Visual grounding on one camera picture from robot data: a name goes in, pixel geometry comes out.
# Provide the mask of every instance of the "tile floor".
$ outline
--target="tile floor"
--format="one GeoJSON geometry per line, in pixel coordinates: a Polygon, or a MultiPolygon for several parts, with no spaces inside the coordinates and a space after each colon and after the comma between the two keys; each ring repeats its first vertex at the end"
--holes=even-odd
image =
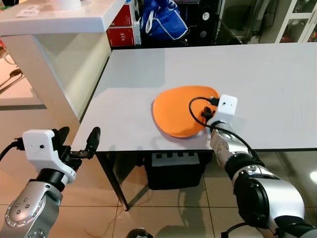
{"type": "MultiPolygon", "coordinates": [[[[309,178],[310,171],[317,170],[317,153],[260,153],[260,157],[269,170],[296,186],[307,206],[305,219],[317,225],[317,187],[309,178]]],[[[123,211],[111,191],[110,196],[102,189],[85,194],[73,190],[73,196],[65,194],[66,206],[60,208],[49,238],[125,238],[138,227],[156,238],[219,238],[221,232],[242,222],[230,179],[215,160],[207,165],[197,187],[152,191],[146,185],[144,167],[135,167],[123,181],[123,193],[134,204],[128,212],[123,211]],[[96,199],[100,201],[89,206],[89,201],[96,199]]],[[[0,205],[0,213],[4,214],[6,208],[0,205]]],[[[230,237],[262,236],[254,228],[242,227],[230,237]]]]}

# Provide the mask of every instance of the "red box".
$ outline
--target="red box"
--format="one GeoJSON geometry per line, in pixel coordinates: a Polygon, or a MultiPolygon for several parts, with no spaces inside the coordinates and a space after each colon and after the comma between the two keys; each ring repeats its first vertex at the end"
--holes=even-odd
{"type": "Polygon", "coordinates": [[[135,11],[139,11],[137,3],[137,0],[128,0],[121,8],[110,27],[132,26],[132,23],[135,21],[135,11]]]}
{"type": "Polygon", "coordinates": [[[134,46],[133,27],[110,27],[107,30],[110,46],[134,46]]]}

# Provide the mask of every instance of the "white label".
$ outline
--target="white label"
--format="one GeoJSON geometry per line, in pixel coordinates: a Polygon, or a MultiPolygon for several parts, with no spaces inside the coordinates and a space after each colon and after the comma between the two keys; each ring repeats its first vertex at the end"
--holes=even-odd
{"type": "Polygon", "coordinates": [[[207,21],[207,20],[209,19],[209,17],[210,17],[209,12],[205,12],[205,13],[203,14],[203,20],[204,20],[204,21],[207,21]]]}
{"type": "Polygon", "coordinates": [[[37,16],[40,12],[40,6],[38,5],[31,5],[27,8],[20,11],[16,16],[17,17],[30,17],[30,16],[37,16]]]}

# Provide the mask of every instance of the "black storage box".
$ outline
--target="black storage box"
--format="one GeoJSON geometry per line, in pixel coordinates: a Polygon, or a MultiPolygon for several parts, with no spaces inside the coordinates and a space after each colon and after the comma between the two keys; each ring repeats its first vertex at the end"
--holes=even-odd
{"type": "Polygon", "coordinates": [[[153,153],[144,161],[148,187],[166,190],[197,186],[210,161],[211,153],[207,157],[193,152],[153,153]]]}

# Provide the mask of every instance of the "white table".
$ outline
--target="white table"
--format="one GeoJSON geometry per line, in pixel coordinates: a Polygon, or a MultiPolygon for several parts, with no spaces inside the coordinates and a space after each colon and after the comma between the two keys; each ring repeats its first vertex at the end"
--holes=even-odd
{"type": "Polygon", "coordinates": [[[164,90],[206,85],[238,98],[233,128],[254,149],[317,148],[317,45],[271,44],[113,51],[72,144],[101,128],[98,160],[129,209],[109,151],[206,150],[206,132],[178,139],[161,132],[153,100],[164,90]]]}

